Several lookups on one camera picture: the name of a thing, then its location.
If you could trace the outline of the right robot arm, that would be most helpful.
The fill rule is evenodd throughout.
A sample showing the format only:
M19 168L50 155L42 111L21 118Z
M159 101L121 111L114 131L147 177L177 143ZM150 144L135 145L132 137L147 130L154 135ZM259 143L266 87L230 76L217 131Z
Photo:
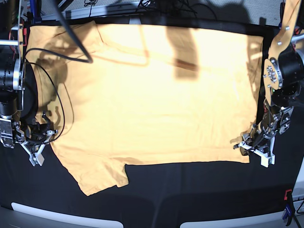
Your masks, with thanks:
M0 54L0 142L4 147L14 148L16 144L29 155L33 166L43 165L42 152L58 133L51 126L50 119L42 114L45 123L33 119L28 123L21 116L24 107L25 89L30 86L25 81L25 62L22 56L24 46L20 38L25 38L26 29L22 24L13 26L8 39L0 41L1 47L10 48Z

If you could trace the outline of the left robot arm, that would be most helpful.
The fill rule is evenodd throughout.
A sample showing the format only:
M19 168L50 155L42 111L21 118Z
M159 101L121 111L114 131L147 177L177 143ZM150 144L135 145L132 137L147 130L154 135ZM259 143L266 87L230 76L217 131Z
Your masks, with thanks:
M243 156L255 153L264 167L275 163L275 136L288 130L295 107L304 103L297 99L304 86L304 2L284 0L281 5L279 33L273 38L264 60L264 114L252 124L242 141L234 145Z

